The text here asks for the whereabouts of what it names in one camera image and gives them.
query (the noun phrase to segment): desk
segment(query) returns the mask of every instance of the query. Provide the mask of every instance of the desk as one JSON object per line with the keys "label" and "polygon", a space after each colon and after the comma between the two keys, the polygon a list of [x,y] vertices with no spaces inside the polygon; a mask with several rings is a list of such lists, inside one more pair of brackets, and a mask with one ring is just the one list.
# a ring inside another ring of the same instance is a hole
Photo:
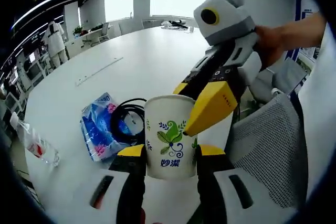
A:
{"label": "desk", "polygon": [[89,31],[87,34],[84,34],[84,35],[79,36],[79,37],[77,37],[77,38],[75,38],[75,39],[73,39],[73,40],[69,40],[69,41],[65,42],[64,45],[67,46],[68,44],[74,42],[74,41],[77,40],[77,39],[81,39],[81,38],[86,37],[86,36],[88,36],[88,35],[90,35],[90,34],[94,34],[94,33],[98,32],[98,31],[102,31],[102,28],[97,29],[97,30],[94,30],[94,31]]}
{"label": "desk", "polygon": [[[59,150],[61,158],[59,166],[51,169],[26,151],[30,178],[47,212],[70,203],[81,182],[105,168],[89,157],[79,126],[81,109],[106,91],[118,103],[171,94],[207,48],[198,29],[190,34],[160,27],[136,31],[82,52],[30,93],[25,119]],[[76,86],[79,78],[115,57],[123,58]],[[201,133],[199,143],[224,148],[231,120],[229,116]],[[180,182],[146,177],[145,184],[146,223],[185,224],[199,206],[197,177]]]}

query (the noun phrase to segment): paper cup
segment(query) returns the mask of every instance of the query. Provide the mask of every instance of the paper cup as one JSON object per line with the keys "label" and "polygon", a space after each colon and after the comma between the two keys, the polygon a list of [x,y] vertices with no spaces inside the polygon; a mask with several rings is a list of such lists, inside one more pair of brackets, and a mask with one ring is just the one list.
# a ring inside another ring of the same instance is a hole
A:
{"label": "paper cup", "polygon": [[194,103],[189,97],[172,94],[145,104],[147,175],[159,179],[195,175],[197,136],[182,134]]}

